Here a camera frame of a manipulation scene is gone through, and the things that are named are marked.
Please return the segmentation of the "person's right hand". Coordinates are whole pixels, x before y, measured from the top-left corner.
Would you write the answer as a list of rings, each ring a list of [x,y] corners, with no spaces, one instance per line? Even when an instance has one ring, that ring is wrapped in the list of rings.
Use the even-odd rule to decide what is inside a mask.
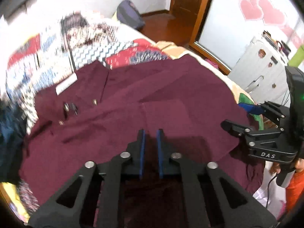
[[[302,172],[304,169],[304,159],[298,158],[293,163],[296,172]],[[280,165],[278,163],[273,163],[271,169],[269,170],[270,174],[280,173]]]

